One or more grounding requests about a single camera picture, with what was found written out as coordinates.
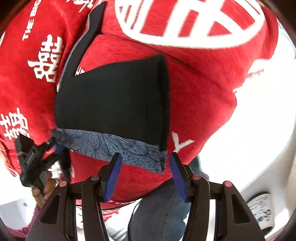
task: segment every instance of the white chinese character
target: white chinese character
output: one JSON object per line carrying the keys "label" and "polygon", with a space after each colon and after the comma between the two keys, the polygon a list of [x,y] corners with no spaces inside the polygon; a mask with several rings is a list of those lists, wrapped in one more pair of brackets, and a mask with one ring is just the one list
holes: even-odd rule
{"label": "white chinese character", "polygon": [[82,74],[82,73],[85,73],[85,71],[80,66],[78,66],[78,68],[76,70],[76,73],[75,73],[75,76],[79,75],[79,74]]}
{"label": "white chinese character", "polygon": [[3,114],[1,114],[1,118],[2,120],[0,121],[0,126],[5,126],[5,129],[8,129],[8,125],[11,126],[10,119],[8,116],[5,116],[4,118]]}
{"label": "white chinese character", "polygon": [[6,130],[6,133],[4,133],[3,136],[4,136],[4,137],[8,137],[9,140],[12,140],[12,138],[15,138],[15,136],[14,136],[12,130]]}
{"label": "white chinese character", "polygon": [[102,0],[98,0],[97,4],[95,5],[95,7],[99,6],[102,3]]}
{"label": "white chinese character", "polygon": [[52,42],[52,35],[47,35],[47,40],[45,42],[42,42],[41,45],[44,46],[44,48],[40,48],[42,52],[51,52],[50,47],[54,45]]}
{"label": "white chinese character", "polygon": [[53,53],[62,53],[62,49],[64,48],[63,46],[63,39],[61,37],[57,37],[57,42],[53,43],[52,42],[52,35],[49,34],[47,35],[47,40],[45,42],[41,43],[44,48],[40,48],[42,52],[53,52]]}
{"label": "white chinese character", "polygon": [[[48,58],[50,57],[51,63],[47,63]],[[56,68],[59,62],[59,55],[49,54],[49,53],[38,53],[38,61],[29,61],[28,65],[34,67],[35,76],[37,79],[42,79],[44,76],[47,82],[55,83],[56,80]]]}
{"label": "white chinese character", "polygon": [[0,46],[1,46],[2,41],[3,41],[3,39],[4,39],[4,35],[5,35],[5,32],[2,34],[2,36],[1,36],[1,38],[0,38]]}
{"label": "white chinese character", "polygon": [[74,2],[74,4],[75,5],[82,5],[82,4],[84,4],[83,5],[83,7],[80,9],[80,11],[79,12],[81,12],[84,8],[85,8],[85,6],[87,5],[87,7],[89,8],[89,9],[92,9],[92,7],[94,6],[93,5],[93,1],[94,0],[73,0]]}
{"label": "white chinese character", "polygon": [[17,108],[16,113],[9,112],[8,115],[9,117],[4,117],[4,115],[1,114],[2,121],[0,121],[0,125],[5,126],[6,129],[3,136],[12,140],[12,138],[17,138],[17,136],[21,133],[30,138],[30,135],[24,130],[29,130],[28,121],[26,117],[20,113],[20,109]]}
{"label": "white chinese character", "polygon": [[15,127],[16,125],[20,125],[21,128],[24,128],[26,130],[28,130],[28,121],[27,118],[25,118],[23,116],[23,114],[20,113],[20,109],[17,108],[17,112],[16,113],[11,113],[9,112],[9,118],[11,121],[11,125],[13,127]]}
{"label": "white chinese character", "polygon": [[55,49],[52,49],[53,53],[62,53],[63,46],[63,39],[61,37],[57,37],[57,42],[54,43]]}
{"label": "white chinese character", "polygon": [[[165,20],[165,30],[162,36],[153,33],[143,33],[142,29],[147,25],[147,17],[151,9],[155,8],[154,0],[115,0],[115,16],[121,30],[128,37],[142,43],[172,47],[184,47],[195,49],[224,49],[240,46],[253,39],[261,31],[265,17],[256,0],[177,0]],[[253,23],[246,29],[239,25],[239,19],[232,19],[222,9],[225,4],[229,8],[240,5],[238,13],[253,18]],[[189,36],[180,36],[181,30],[188,23],[190,11],[198,12],[198,16],[190,27]],[[209,35],[215,23],[219,23],[229,31],[228,34]]]}

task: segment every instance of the patterned fabric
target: patterned fabric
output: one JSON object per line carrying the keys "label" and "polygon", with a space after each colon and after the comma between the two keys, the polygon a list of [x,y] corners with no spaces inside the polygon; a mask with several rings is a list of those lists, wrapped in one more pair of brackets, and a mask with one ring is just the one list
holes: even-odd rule
{"label": "patterned fabric", "polygon": [[62,133],[59,144],[82,155],[98,160],[111,161],[115,152],[122,155],[124,164],[142,167],[162,174],[167,152],[158,145],[93,131],[58,129]]}

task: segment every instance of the blue jeans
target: blue jeans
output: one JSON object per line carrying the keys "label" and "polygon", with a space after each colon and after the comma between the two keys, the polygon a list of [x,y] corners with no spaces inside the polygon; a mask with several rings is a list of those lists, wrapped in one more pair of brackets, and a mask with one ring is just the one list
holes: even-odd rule
{"label": "blue jeans", "polygon": [[[201,172],[198,158],[189,166],[194,173]],[[171,178],[141,200],[124,241],[179,241],[185,231],[183,220],[190,206],[191,203],[184,203],[178,197]]]}

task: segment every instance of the hand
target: hand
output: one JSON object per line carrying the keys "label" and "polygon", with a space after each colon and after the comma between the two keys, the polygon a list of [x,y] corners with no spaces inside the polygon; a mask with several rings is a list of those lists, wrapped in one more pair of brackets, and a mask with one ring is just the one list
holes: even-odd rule
{"label": "hand", "polygon": [[[57,184],[57,180],[55,179],[52,179],[52,173],[47,171],[47,183],[45,184],[44,186],[44,190],[43,190],[43,193],[44,193],[44,198],[43,200],[47,200],[50,196],[50,194],[53,192],[53,190],[55,189],[55,186]],[[33,197],[35,198],[37,204],[39,207],[43,207],[43,202],[42,202],[42,199],[41,199],[41,195],[40,195],[41,191],[39,190],[39,188],[37,187],[33,187],[32,188],[32,194],[33,194]]]}

